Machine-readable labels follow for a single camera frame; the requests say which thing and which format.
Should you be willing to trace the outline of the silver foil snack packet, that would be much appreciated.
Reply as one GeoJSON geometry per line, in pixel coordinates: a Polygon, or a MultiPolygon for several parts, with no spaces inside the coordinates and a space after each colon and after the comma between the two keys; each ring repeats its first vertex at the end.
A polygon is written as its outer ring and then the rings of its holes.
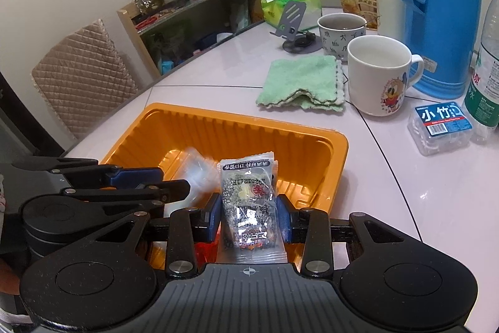
{"type": "Polygon", "coordinates": [[[216,161],[204,158],[197,149],[189,147],[186,158],[175,174],[174,180],[185,180],[189,193],[180,201],[165,204],[163,216],[169,217],[175,210],[199,207],[205,198],[220,191],[220,175],[216,161]]]}

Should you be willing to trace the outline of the grey clear nut packet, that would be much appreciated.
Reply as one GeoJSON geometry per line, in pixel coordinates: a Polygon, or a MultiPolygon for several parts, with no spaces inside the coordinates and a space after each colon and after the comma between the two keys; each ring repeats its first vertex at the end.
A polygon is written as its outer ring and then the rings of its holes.
{"type": "Polygon", "coordinates": [[[217,261],[282,264],[288,261],[278,223],[277,169],[269,151],[218,164],[222,199],[217,261]]]}

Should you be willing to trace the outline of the orange plastic tray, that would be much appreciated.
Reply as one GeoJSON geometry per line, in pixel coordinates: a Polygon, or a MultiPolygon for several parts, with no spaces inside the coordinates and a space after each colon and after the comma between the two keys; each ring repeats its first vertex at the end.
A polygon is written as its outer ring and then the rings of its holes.
{"type": "Polygon", "coordinates": [[[277,191],[295,208],[332,209],[348,155],[333,130],[178,105],[155,103],[128,127],[104,158],[124,168],[158,166],[174,179],[192,150],[220,161],[272,152],[277,191]]]}

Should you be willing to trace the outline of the beige quilted chair far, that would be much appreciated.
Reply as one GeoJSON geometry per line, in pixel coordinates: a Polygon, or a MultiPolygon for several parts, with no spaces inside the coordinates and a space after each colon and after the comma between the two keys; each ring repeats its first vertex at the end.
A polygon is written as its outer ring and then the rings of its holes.
{"type": "Polygon", "coordinates": [[[52,47],[31,78],[77,140],[139,91],[100,18],[52,47]]]}

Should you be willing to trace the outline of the round white dining table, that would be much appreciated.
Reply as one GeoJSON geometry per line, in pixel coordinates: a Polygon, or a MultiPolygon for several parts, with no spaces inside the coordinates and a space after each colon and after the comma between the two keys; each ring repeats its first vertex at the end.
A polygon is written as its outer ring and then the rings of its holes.
{"type": "Polygon", "coordinates": [[[152,103],[334,129],[348,139],[348,158],[332,208],[345,218],[368,213],[458,259],[479,286],[467,326],[498,327],[498,138],[449,153],[421,155],[408,130],[409,116],[429,98],[410,90],[402,109],[368,117],[347,105],[342,114],[265,111],[255,101],[270,64],[284,57],[268,24],[257,24],[187,62],[133,98],[68,150],[71,157],[101,160],[134,119],[152,103]]]}

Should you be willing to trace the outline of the green folded cloth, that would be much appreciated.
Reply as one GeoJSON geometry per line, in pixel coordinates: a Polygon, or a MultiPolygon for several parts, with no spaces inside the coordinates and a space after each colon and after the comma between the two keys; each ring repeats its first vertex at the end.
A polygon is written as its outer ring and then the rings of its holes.
{"type": "Polygon", "coordinates": [[[305,111],[344,109],[342,63],[334,56],[304,56],[271,63],[256,104],[266,109],[298,107],[305,111]]]}

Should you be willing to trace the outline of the wooden shelf unit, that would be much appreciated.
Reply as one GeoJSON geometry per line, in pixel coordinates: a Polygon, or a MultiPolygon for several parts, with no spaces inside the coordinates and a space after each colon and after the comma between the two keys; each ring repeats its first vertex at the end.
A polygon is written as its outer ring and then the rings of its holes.
{"type": "Polygon", "coordinates": [[[117,15],[151,80],[162,76],[162,61],[179,65],[216,45],[218,34],[239,34],[264,21],[260,0],[186,0],[151,16],[130,2],[117,15]]]}

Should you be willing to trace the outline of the clear toothpick box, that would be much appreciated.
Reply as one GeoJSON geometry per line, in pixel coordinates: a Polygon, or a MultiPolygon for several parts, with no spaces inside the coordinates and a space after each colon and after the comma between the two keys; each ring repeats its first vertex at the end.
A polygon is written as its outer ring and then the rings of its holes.
{"type": "Polygon", "coordinates": [[[469,144],[473,125],[455,101],[416,106],[408,130],[423,156],[461,149],[469,144]]]}

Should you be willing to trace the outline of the grey patterned mug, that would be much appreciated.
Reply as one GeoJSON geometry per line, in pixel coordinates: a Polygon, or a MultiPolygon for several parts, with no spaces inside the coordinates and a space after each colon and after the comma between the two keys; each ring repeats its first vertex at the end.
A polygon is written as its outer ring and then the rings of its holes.
{"type": "Polygon", "coordinates": [[[346,62],[348,44],[366,34],[367,21],[353,13],[329,13],[317,20],[322,48],[326,55],[346,62]]]}

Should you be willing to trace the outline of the grey phone stand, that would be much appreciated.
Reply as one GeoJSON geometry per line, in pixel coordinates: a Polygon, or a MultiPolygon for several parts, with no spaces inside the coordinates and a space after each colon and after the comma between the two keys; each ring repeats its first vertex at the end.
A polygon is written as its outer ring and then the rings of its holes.
{"type": "Polygon", "coordinates": [[[290,54],[309,54],[322,48],[318,35],[299,29],[305,11],[305,2],[289,1],[283,9],[276,30],[272,32],[272,35],[284,40],[282,48],[290,54]]]}

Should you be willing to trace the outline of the clear water bottle green cap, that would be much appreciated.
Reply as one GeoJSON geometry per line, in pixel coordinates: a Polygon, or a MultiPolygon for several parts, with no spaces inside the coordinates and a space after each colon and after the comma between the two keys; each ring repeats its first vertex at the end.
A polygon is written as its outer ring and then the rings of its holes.
{"type": "Polygon", "coordinates": [[[492,0],[484,20],[480,49],[463,101],[463,109],[473,126],[472,140],[485,144],[498,126],[498,0],[492,0]]]}

